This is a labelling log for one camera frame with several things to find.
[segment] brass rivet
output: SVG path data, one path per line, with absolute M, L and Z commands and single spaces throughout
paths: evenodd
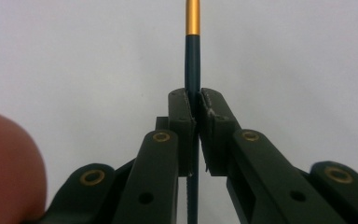
M 85 186 L 94 186 L 101 183 L 104 179 L 102 170 L 89 170 L 80 177 L 80 183 Z
M 334 166 L 327 166 L 324 173 L 332 180 L 341 184 L 350 184 L 353 182 L 353 177 L 350 173 Z
M 153 139 L 156 141 L 156 142 L 166 142 L 168 140 L 170 140 L 170 135 L 167 134 L 167 133 L 155 133 L 153 135 Z
M 257 133 L 253 133 L 253 132 L 244 132 L 244 133 L 242 133 L 242 137 L 245 140 L 248 140 L 251 142 L 255 142 L 260 138 Z

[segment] hole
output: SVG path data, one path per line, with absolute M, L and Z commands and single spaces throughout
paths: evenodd
M 139 195 L 139 203 L 141 204 L 149 204 L 152 203 L 154 200 L 153 194 L 151 193 L 143 193 Z
M 170 135 L 167 134 L 167 133 L 155 133 L 153 135 L 153 139 L 156 141 L 156 142 L 166 142 L 168 140 L 170 140 Z
M 305 195 L 302 192 L 296 191 L 296 190 L 290 191 L 290 197 L 292 197 L 292 199 L 294 199 L 298 202 L 302 202 L 302 203 L 307 200 L 307 198 L 305 197 Z
M 328 166 L 324 169 L 324 173 L 332 180 L 341 184 L 350 184 L 353 182 L 353 177 L 346 171 L 333 166 Z
M 94 186 L 101 183 L 104 179 L 102 170 L 89 170 L 80 177 L 80 183 L 85 186 Z
M 88 182 L 92 182 L 92 181 L 97 180 L 100 177 L 101 177 L 100 173 L 97 173 L 97 172 L 96 173 L 90 173 L 89 175 L 86 175 L 85 180 L 88 181 Z
M 253 133 L 253 132 L 245 132 L 245 133 L 242 133 L 242 137 L 245 139 L 245 140 L 248 140 L 248 141 L 251 141 L 251 142 L 254 142 L 254 141 L 257 141 L 259 139 L 259 136 L 257 133 Z

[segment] white wall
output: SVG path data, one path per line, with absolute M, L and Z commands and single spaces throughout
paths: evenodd
M 294 166 L 358 171 L 358 1 L 201 5 L 201 86 Z M 49 201 L 78 167 L 136 156 L 184 86 L 184 34 L 185 1 L 0 0 L 0 113 L 39 145 Z M 225 179 L 202 173 L 200 223 L 238 222 Z

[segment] clamp jaw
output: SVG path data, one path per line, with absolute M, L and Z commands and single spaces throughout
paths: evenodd
M 241 223 L 358 223 L 358 174 L 332 161 L 307 174 L 267 137 L 243 130 L 222 94 L 200 92 L 197 121 L 185 89 L 169 94 L 138 156 L 114 170 L 84 166 L 68 178 L 38 224 L 176 223 L 178 176 L 192 175 L 191 149 L 200 134 L 212 176 L 226 176 Z

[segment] fingertip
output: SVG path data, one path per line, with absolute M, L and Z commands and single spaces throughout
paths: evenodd
M 37 219 L 45 210 L 42 156 L 21 126 L 0 116 L 0 223 Z

